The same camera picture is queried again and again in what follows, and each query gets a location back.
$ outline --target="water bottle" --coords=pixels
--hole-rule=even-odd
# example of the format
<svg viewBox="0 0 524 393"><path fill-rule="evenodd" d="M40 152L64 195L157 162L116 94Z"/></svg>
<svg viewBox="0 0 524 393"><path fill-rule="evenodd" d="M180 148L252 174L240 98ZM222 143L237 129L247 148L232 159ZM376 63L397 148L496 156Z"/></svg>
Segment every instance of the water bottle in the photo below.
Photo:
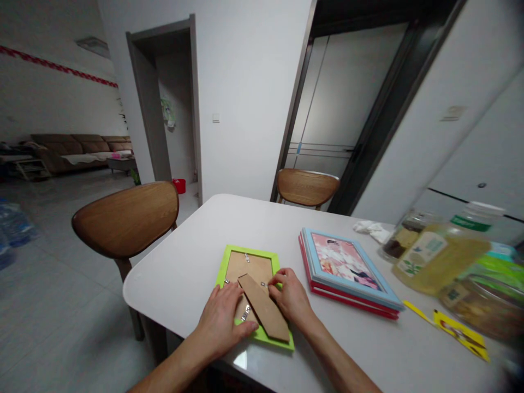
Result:
<svg viewBox="0 0 524 393"><path fill-rule="evenodd" d="M5 269L15 261L15 256L4 232L0 230L0 270Z"/></svg>
<svg viewBox="0 0 524 393"><path fill-rule="evenodd" d="M0 228L11 247L20 247L31 241L34 226L17 204L0 199Z"/></svg>

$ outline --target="green label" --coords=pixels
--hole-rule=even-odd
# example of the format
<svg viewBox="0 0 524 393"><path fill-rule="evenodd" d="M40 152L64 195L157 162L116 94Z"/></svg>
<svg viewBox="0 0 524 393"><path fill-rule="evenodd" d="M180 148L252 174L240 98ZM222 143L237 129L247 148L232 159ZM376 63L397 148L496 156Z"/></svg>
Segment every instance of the green label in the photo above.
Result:
<svg viewBox="0 0 524 393"><path fill-rule="evenodd" d="M455 216L451 220L452 224L458 225L463 228L476 230L477 232L486 232L488 229L491 228L491 225L488 224L481 224L476 221L468 220L464 217Z"/></svg>

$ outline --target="brown sofa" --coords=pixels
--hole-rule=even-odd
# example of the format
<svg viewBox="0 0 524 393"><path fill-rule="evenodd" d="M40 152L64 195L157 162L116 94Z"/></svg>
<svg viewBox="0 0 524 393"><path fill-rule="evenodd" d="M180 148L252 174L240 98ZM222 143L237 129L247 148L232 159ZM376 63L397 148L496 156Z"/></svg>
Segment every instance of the brown sofa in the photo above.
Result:
<svg viewBox="0 0 524 393"><path fill-rule="evenodd" d="M60 174L79 169L107 166L107 161L95 160L89 163L72 164L62 156L70 154L91 154L99 152L118 152L131 150L128 136L100 136L95 134L32 134L33 141L45 147L36 150L52 174Z"/></svg>

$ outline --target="metal clip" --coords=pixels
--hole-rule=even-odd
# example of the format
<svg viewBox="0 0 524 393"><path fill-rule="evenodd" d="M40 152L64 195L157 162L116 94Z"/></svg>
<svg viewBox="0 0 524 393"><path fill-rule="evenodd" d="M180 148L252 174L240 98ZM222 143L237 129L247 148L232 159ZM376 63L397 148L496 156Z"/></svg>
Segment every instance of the metal clip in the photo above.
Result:
<svg viewBox="0 0 524 393"><path fill-rule="evenodd" d="M249 315L249 312L251 311L251 307L249 305L246 306L246 311L244 312L244 314L242 314L242 321L245 321L247 316Z"/></svg>

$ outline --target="green picture frame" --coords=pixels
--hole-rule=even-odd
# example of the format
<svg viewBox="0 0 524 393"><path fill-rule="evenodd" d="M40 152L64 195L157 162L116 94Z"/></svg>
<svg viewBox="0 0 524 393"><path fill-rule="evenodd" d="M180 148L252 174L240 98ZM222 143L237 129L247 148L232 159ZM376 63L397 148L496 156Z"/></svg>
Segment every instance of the green picture frame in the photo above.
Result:
<svg viewBox="0 0 524 393"><path fill-rule="evenodd" d="M220 285L221 288L224 287L225 275L228 272L229 258L231 256L232 251L240 252L243 254L256 255L262 258L268 258L271 260L271 270L273 274L275 274L278 270L280 270L280 263L278 262L277 254L266 252L266 251L261 251L261 250L256 250L252 248L227 245L225 247L224 257L222 258L222 263L220 264L220 269L218 270L217 282L215 283L215 285L216 284ZM235 325L240 325L241 323L242 323L241 320L235 318ZM293 341L293 334L291 333L291 330L289 330L289 342L283 342L283 341L274 340L272 338L269 338L264 328L261 325L258 327L257 330L253 332L253 334L251 334L251 338L280 347L280 348L285 348L291 351L295 350L295 343Z"/></svg>

